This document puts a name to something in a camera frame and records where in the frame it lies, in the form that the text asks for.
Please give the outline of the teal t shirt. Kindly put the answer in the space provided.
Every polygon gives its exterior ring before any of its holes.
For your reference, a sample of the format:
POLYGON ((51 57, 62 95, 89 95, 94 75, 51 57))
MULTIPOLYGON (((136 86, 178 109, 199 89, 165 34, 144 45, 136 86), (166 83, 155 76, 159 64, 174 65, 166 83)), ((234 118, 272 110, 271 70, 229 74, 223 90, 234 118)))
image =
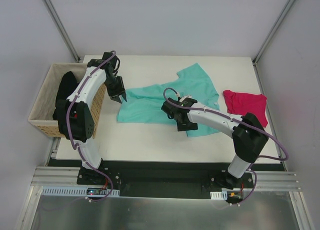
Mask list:
POLYGON ((173 82, 128 89, 127 101, 123 102, 116 120, 119 123, 175 125, 176 121, 170 120, 161 110, 165 102, 163 92, 169 87, 181 96, 190 95, 212 109, 220 109, 219 94, 210 77, 198 63, 177 72, 177 76, 178 79, 173 82))

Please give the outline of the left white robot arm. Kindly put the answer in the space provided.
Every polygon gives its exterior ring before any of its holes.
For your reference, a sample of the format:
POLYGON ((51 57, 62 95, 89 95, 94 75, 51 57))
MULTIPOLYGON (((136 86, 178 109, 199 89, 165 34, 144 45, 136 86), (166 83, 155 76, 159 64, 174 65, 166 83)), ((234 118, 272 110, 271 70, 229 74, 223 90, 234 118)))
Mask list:
POLYGON ((94 184, 111 182, 102 166, 102 158, 93 140, 95 123, 91 113, 93 99, 101 85, 111 100, 127 99, 123 78, 118 75, 120 59, 116 51, 105 52, 101 59, 91 59, 78 87, 65 100, 56 103, 58 129, 71 143, 81 159, 82 177, 94 184))

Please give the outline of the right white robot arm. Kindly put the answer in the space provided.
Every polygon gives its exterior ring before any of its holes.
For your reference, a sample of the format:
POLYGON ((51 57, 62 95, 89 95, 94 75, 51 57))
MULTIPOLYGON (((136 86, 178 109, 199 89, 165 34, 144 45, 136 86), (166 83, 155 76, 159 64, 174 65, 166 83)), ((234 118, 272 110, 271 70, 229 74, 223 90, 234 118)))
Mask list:
POLYGON ((251 113, 227 115, 190 97, 169 98, 161 110, 176 121, 178 131, 197 130, 202 124, 232 138, 235 156, 227 170, 214 178, 219 186, 230 190, 242 183, 245 171, 256 162, 269 139, 257 117, 251 113))

